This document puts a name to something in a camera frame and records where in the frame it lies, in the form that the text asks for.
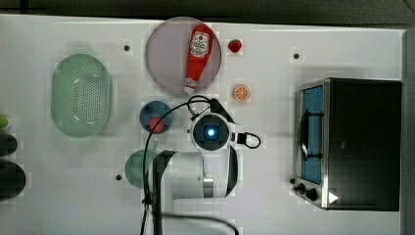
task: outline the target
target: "toaster oven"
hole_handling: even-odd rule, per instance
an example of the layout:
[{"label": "toaster oven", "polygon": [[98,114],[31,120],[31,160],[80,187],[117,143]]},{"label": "toaster oven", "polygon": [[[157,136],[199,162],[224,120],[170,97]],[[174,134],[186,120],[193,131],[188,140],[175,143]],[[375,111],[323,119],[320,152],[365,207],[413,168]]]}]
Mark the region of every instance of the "toaster oven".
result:
[{"label": "toaster oven", "polygon": [[398,211],[401,82],[327,78],[298,90],[296,195],[326,210]]}]

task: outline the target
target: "black cable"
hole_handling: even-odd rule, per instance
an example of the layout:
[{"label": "black cable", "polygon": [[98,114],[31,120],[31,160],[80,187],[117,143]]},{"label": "black cable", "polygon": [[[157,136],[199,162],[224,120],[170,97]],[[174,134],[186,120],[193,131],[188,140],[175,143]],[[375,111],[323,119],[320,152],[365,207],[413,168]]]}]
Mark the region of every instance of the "black cable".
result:
[{"label": "black cable", "polygon": [[[189,99],[188,102],[180,104],[176,107],[174,107],[173,109],[169,110],[167,113],[165,113],[155,124],[155,126],[153,127],[153,129],[151,129],[151,132],[149,133],[149,136],[147,137],[147,141],[146,141],[146,147],[144,148],[144,156],[143,156],[143,187],[144,187],[144,200],[142,201],[142,203],[144,203],[145,207],[150,205],[152,203],[152,197],[151,197],[151,193],[150,193],[150,187],[149,187],[149,181],[148,181],[148,172],[146,172],[146,159],[147,159],[147,150],[149,148],[149,143],[150,143],[150,139],[154,133],[154,130],[156,129],[156,127],[159,125],[159,123],[165,118],[167,117],[169,114],[171,114],[173,111],[183,107],[183,106],[188,106],[190,104],[193,103],[208,103],[210,104],[210,100],[207,97],[204,97],[207,100],[196,100],[196,101],[192,101],[193,97]],[[143,219],[146,219],[146,215],[147,215],[147,210],[144,211],[144,215],[143,215]],[[141,224],[141,235],[144,234],[144,227],[145,227],[145,221],[142,222]]]},{"label": "black cable", "polygon": [[407,0],[403,0],[403,2],[406,4],[406,7],[409,8],[409,10],[411,10],[411,12],[415,13],[415,10],[409,5]]},{"label": "black cable", "polygon": [[202,113],[204,113],[206,110],[210,109],[210,106],[205,108],[203,111],[201,111],[201,113],[199,115],[201,115]]},{"label": "black cable", "polygon": [[144,207],[144,214],[143,214],[143,220],[141,221],[140,234],[144,234],[144,228],[146,227],[146,220],[147,220],[147,207]]},{"label": "black cable", "polygon": [[190,118],[191,121],[195,120],[200,115],[200,114],[195,114],[195,112],[193,112],[192,108],[190,108],[189,102],[192,102],[192,100],[195,99],[195,98],[203,98],[203,99],[210,102],[210,99],[206,96],[203,96],[203,95],[194,95],[194,96],[190,97],[190,99],[187,101],[188,102],[187,110],[190,112],[190,114],[192,114],[192,118]]},{"label": "black cable", "polygon": [[239,235],[238,228],[232,223],[223,220],[221,218],[212,217],[212,216],[199,216],[199,215],[184,215],[184,214],[175,214],[175,213],[166,213],[162,212],[161,216],[164,217],[173,217],[173,218],[191,218],[191,219],[203,219],[203,220],[212,220],[220,223],[226,224],[228,227],[232,228],[235,231],[235,235]]},{"label": "black cable", "polygon": [[252,133],[249,133],[249,132],[245,132],[245,134],[255,137],[258,140],[258,144],[256,146],[249,146],[249,145],[247,145],[247,143],[245,143],[244,145],[247,146],[250,149],[256,149],[256,148],[258,148],[259,145],[260,145],[260,138],[259,138],[259,136],[255,135],[255,134],[252,134]]}]

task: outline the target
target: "oven window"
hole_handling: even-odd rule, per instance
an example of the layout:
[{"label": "oven window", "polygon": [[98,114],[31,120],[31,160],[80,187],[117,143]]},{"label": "oven window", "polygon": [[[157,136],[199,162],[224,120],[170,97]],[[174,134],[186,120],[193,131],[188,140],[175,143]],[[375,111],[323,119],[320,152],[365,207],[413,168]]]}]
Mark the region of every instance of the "oven window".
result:
[{"label": "oven window", "polygon": [[321,184],[321,147],[322,147],[322,117],[323,86],[303,91],[302,114],[308,112],[308,148],[307,160],[301,158],[301,178],[316,184]]}]

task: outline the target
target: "orange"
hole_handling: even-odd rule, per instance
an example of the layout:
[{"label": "orange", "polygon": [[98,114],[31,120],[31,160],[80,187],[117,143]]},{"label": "orange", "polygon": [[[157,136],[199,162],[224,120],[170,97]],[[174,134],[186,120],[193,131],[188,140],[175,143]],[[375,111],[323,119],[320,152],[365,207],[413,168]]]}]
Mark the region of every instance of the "orange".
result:
[{"label": "orange", "polygon": [[234,89],[234,98],[237,101],[246,101],[248,98],[250,98],[250,95],[250,88],[246,85],[239,85]]}]

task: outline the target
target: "blue light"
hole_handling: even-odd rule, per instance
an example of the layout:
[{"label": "blue light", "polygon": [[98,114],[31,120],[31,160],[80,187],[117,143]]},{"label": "blue light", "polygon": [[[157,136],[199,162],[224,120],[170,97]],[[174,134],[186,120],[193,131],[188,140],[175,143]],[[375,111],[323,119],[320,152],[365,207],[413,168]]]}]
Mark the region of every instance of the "blue light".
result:
[{"label": "blue light", "polygon": [[213,129],[210,129],[210,130],[207,132],[207,134],[208,134],[209,136],[214,135],[214,130],[213,130]]}]

